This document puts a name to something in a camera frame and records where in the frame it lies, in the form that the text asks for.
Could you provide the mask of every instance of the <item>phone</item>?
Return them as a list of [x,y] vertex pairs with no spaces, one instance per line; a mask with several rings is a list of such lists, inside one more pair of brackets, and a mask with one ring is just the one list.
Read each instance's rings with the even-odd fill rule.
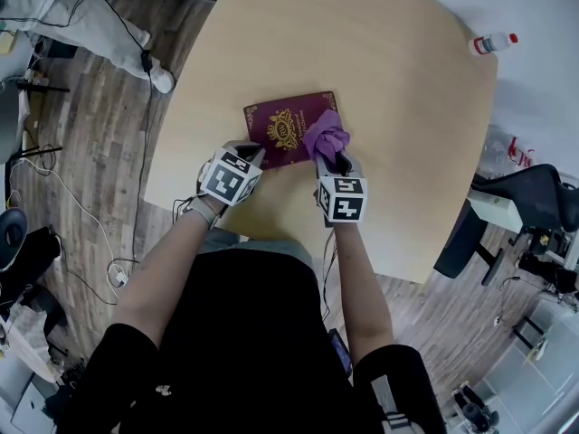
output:
[[336,328],[332,328],[327,332],[334,349],[336,349],[337,356],[340,358],[340,362],[344,366],[344,371],[346,372],[347,377],[349,378],[352,374],[352,359],[350,358],[350,352],[347,350],[344,341],[342,341],[342,337],[340,333],[336,330]]

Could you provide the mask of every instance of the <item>burgundy passport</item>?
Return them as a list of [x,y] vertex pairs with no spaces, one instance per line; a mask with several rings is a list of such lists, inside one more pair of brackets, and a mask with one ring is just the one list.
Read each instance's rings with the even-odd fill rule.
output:
[[250,140],[265,148],[261,169],[309,160],[303,136],[326,109],[337,112],[331,91],[275,99],[243,108]]

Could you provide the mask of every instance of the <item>white stripe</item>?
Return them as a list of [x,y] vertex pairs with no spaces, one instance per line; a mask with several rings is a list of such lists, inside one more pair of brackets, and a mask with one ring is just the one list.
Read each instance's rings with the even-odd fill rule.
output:
[[374,389],[376,400],[382,407],[384,413],[387,413],[388,411],[398,411],[386,375],[380,376],[379,378],[373,380],[372,389]]

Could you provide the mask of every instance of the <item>wooden table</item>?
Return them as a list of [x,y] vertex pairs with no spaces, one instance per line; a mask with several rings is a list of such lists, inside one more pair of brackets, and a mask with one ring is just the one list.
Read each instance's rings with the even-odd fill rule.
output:
[[[171,209],[202,163],[247,137],[242,108],[333,90],[370,199],[361,226],[377,273],[424,282],[469,190],[489,123],[494,56],[434,0],[218,0],[195,41],[157,142],[145,199]],[[268,171],[222,226],[300,241],[328,236],[315,168]]]

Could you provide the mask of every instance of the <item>white bottle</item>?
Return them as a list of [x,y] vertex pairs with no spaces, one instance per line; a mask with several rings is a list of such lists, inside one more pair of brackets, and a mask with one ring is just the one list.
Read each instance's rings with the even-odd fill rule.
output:
[[511,44],[517,43],[518,37],[515,33],[506,35],[505,33],[492,33],[484,37],[477,37],[469,41],[469,49],[475,56],[506,50]]

